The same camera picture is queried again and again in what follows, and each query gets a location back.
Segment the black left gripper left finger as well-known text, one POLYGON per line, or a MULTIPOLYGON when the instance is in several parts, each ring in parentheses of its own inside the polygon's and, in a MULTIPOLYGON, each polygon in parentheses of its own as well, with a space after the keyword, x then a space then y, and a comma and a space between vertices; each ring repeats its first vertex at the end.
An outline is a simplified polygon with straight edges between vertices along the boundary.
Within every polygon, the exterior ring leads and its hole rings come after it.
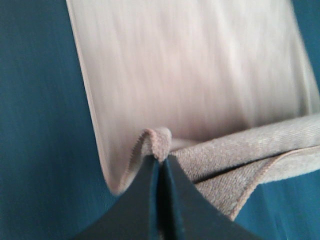
POLYGON ((74 240, 157 240, 157 188, 159 162, 152 155, 127 190, 101 218, 73 237, 74 240))

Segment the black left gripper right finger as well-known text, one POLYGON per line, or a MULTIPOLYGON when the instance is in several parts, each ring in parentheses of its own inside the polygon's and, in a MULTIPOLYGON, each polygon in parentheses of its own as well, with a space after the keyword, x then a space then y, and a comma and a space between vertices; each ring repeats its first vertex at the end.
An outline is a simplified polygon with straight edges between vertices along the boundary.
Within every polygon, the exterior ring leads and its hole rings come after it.
POLYGON ((159 174, 159 217, 165 240, 251 240, 253 234, 212 206, 173 155, 159 174))

